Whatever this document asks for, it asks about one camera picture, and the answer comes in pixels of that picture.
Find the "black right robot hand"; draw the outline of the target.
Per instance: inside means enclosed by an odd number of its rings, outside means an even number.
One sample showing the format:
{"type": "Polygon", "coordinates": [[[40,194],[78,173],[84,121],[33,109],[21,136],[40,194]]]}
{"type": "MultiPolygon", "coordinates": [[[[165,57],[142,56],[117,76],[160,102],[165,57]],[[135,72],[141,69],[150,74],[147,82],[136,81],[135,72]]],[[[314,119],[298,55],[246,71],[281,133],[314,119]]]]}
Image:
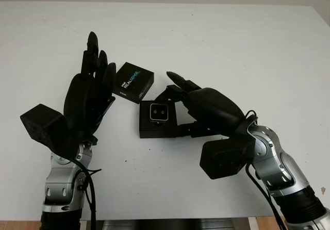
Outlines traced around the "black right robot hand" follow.
{"type": "Polygon", "coordinates": [[[213,88],[201,88],[180,75],[167,71],[174,82],[156,97],[156,103],[182,102],[195,121],[181,124],[172,130],[172,137],[230,137],[245,120],[242,110],[229,98],[213,88]]]}

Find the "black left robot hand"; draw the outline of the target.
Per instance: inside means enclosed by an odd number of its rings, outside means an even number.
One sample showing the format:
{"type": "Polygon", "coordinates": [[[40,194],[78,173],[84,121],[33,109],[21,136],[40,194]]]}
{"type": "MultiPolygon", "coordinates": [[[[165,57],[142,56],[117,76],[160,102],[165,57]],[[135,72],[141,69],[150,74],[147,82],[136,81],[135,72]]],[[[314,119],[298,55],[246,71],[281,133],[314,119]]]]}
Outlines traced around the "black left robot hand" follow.
{"type": "Polygon", "coordinates": [[[99,50],[98,38],[90,32],[83,52],[81,71],[69,86],[64,101],[64,117],[69,129],[94,145],[94,133],[114,100],[116,64],[108,63],[105,51],[99,50]]]}

